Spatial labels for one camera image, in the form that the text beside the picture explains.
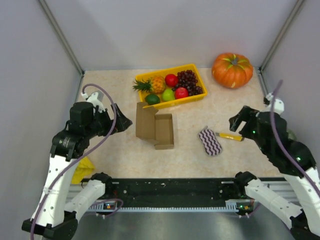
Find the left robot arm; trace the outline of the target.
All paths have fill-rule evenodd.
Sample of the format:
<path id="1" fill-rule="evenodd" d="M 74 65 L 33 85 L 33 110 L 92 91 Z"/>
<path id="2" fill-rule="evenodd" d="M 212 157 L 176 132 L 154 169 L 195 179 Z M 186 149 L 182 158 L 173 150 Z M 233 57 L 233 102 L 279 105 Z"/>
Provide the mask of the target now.
<path id="1" fill-rule="evenodd" d="M 21 229 L 49 240 L 70 240 L 79 221 L 96 200 L 112 187 L 112 178 L 96 173 L 87 186 L 71 201 L 67 195 L 74 172 L 95 137 L 107 138 L 127 130 L 132 121 L 112 104 L 114 118 L 110 119 L 101 103 L 76 102 L 69 111 L 69 120 L 52 139 L 49 169 L 39 204 L 32 217 L 23 221 Z"/>

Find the purple grey striped cloth pad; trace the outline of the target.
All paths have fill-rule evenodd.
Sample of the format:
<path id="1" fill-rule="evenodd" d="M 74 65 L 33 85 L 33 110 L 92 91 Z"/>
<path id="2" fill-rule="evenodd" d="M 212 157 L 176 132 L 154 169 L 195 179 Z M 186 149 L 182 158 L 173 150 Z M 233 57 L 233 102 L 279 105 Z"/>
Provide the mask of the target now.
<path id="1" fill-rule="evenodd" d="M 198 138 L 202 142 L 205 153 L 210 157 L 218 156 L 222 153 L 223 148 L 218 142 L 215 133 L 205 126 L 199 133 Z"/>

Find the brown cardboard express box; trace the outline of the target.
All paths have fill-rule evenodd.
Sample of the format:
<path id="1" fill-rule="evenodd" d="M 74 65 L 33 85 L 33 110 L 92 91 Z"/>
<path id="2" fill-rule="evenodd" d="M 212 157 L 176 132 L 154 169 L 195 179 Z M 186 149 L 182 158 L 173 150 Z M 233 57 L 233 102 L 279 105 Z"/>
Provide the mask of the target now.
<path id="1" fill-rule="evenodd" d="M 158 111 L 153 106 L 147 106 L 146 102 L 136 104 L 135 136 L 152 144 L 156 150 L 173 149 L 173 115 Z"/>

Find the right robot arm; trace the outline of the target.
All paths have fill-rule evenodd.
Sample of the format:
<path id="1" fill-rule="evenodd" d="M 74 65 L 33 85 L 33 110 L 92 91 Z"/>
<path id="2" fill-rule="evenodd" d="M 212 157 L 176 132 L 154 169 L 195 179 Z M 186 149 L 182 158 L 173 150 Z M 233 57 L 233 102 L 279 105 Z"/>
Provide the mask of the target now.
<path id="1" fill-rule="evenodd" d="M 256 143 L 290 184 L 299 204 L 284 199 L 248 171 L 237 173 L 233 179 L 237 195 L 253 198 L 270 210 L 286 225 L 294 239 L 318 240 L 320 179 L 311 151 L 305 144 L 289 138 L 287 121 L 276 112 L 244 106 L 229 119 L 229 129 L 236 131 L 242 122 L 245 125 L 240 135 Z"/>

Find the yellow utility knife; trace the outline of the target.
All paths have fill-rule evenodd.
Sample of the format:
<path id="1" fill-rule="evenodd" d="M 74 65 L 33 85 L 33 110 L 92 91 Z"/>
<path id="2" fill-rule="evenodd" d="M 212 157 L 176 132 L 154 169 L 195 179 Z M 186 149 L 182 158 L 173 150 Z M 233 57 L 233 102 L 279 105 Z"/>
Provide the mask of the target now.
<path id="1" fill-rule="evenodd" d="M 244 137 L 242 137 L 240 135 L 233 135 L 233 134 L 229 134 L 229 133 L 216 132 L 215 135 L 220 138 L 234 140 L 234 141 L 238 141 L 238 142 L 242 142 L 244 140 Z"/>

